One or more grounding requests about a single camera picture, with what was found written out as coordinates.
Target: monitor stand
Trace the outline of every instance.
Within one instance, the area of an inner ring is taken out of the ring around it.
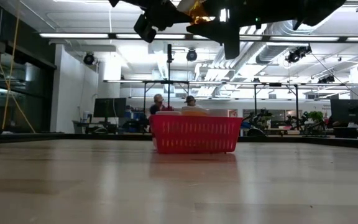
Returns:
[[[109,122],[109,118],[108,117],[104,117],[104,121],[100,121],[99,124],[102,124],[103,127],[105,127],[106,129],[108,128],[110,122]]]

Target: table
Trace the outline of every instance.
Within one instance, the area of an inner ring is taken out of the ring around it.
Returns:
[[[336,138],[358,138],[358,128],[334,128]]]

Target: wooden floor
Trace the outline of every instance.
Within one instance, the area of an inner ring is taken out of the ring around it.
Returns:
[[[238,144],[158,155],[151,142],[0,144],[0,224],[358,224],[358,149]]]

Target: spotlight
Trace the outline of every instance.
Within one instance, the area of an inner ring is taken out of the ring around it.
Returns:
[[[307,47],[297,47],[295,50],[291,50],[290,54],[288,54],[287,57],[285,57],[285,60],[288,63],[296,63],[299,60],[301,60],[303,57],[306,56],[306,54],[312,53],[310,45]]]
[[[187,53],[186,59],[189,62],[194,62],[195,60],[197,60],[196,50],[195,49],[189,49],[189,52]]]
[[[84,64],[85,65],[94,65],[96,60],[94,59],[93,52],[86,53],[84,57]]]
[[[330,75],[327,77],[327,82],[331,82],[331,83],[335,82],[335,78],[332,75]]]
[[[326,84],[328,81],[327,81],[327,78],[322,78],[320,80],[318,80],[317,83],[322,83],[322,84]]]

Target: cap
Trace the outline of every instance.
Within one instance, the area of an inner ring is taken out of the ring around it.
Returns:
[[[192,101],[192,100],[196,100],[196,99],[194,98],[194,96],[187,96],[185,103],[188,103],[188,102],[190,102],[190,101]]]

